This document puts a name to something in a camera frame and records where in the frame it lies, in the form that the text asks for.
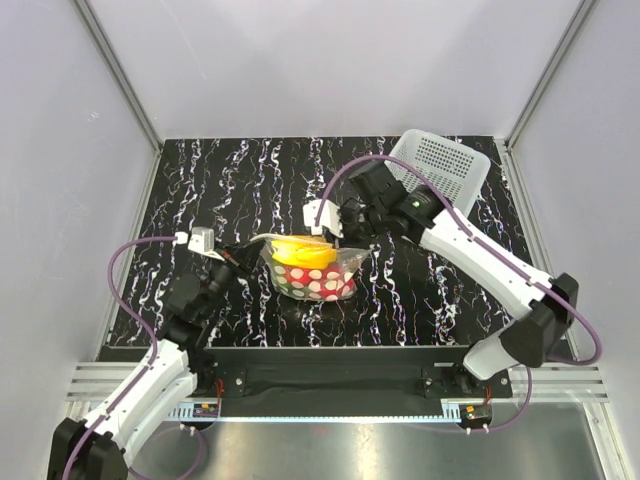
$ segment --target laundry basket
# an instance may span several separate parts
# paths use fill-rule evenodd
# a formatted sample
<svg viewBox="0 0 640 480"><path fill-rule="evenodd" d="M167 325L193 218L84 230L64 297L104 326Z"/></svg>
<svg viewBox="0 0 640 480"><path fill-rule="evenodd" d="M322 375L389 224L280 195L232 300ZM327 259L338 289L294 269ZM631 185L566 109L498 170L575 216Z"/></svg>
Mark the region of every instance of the laundry basket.
<svg viewBox="0 0 640 480"><path fill-rule="evenodd" d="M420 130L406 131L390 155L419 170L465 217L491 164L486 155L472 148ZM401 166L387 162L387 167L408 192L420 185L420 180Z"/></svg>

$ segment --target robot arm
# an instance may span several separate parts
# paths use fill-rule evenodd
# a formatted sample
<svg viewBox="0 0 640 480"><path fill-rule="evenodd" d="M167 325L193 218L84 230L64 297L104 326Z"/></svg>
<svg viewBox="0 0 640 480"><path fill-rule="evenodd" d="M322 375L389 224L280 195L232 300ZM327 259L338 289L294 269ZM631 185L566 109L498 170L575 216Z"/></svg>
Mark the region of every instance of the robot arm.
<svg viewBox="0 0 640 480"><path fill-rule="evenodd" d="M350 181L363 205L329 205L320 218L325 230L342 244L369 243L377 235L391 233L451 261L485 287L514 318L514 322L473 345L463 367L475 379L487 380L518 364L539 367L573 317L535 284L543 285L575 306L577 282L562 274L553 279L505 250L463 220L471 237L426 186L407 192L383 162L372 162L356 170ZM304 207L305 224L315 224L319 200ZM455 212L459 218L464 216ZM526 278L483 248L478 241L517 265Z"/></svg>
<svg viewBox="0 0 640 480"><path fill-rule="evenodd" d="M98 408L79 422L66 418L60 423L53 436L47 480L63 479L73 450L88 426L96 423L69 480L127 478L129 466L171 409L185 397L213 388L215 359L205 351L214 326L209 322L211 313L233 281L252 273L263 242L215 250L213 232L205 228L194 228L188 240L189 250L218 262L208 276L189 273L172 281L155 360L151 362L150 349Z"/></svg>

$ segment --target white wall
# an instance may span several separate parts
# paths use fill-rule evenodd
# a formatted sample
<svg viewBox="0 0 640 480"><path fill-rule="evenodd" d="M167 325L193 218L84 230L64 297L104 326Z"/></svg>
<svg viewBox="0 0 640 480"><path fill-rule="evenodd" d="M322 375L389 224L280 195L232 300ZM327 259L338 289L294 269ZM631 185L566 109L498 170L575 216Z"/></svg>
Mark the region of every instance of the white wall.
<svg viewBox="0 0 640 480"><path fill-rule="evenodd" d="M557 271L604 342L601 368L640 473L640 3L596 7L524 135L517 161Z"/></svg>
<svg viewBox="0 0 640 480"><path fill-rule="evenodd" d="M91 0L164 137L505 136L579 0Z"/></svg>
<svg viewBox="0 0 640 480"><path fill-rule="evenodd" d="M70 1L0 2L2 478L42 478L151 149Z"/></svg>

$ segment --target plastic bag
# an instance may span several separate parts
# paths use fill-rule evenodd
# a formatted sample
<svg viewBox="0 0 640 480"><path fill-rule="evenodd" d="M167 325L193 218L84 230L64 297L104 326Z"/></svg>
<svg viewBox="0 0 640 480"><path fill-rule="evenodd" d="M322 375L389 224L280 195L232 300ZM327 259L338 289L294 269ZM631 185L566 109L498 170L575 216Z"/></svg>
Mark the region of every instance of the plastic bag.
<svg viewBox="0 0 640 480"><path fill-rule="evenodd" d="M335 248L321 237L294 235L268 239L262 250L276 290L314 302L351 297L354 275L368 255L368 250Z"/></svg>

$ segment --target black and white pattern surface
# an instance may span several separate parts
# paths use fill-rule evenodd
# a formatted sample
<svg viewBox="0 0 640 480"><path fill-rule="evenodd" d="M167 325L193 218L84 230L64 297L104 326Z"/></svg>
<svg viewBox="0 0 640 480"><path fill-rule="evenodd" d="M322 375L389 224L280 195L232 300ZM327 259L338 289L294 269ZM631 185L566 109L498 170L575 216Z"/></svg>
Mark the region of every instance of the black and white pattern surface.
<svg viewBox="0 0 640 480"><path fill-rule="evenodd" d="M491 137L455 137L485 155L491 169L469 219L530 262L525 239ZM169 140L153 184L141 237L208 226L222 243L257 233L305 233L302 205L321 196L349 160L388 154L397 137ZM342 184L340 204L355 195ZM156 328L171 278L204 272L209 260L184 247L138 248L124 298ZM405 241L381 238L357 277L356 294L335 303L300 302L278 294L260 265L254 278L227 293L212 318L212 346L374 346L468 344L509 317L482 287L443 258ZM110 346L149 344L120 311Z"/></svg>

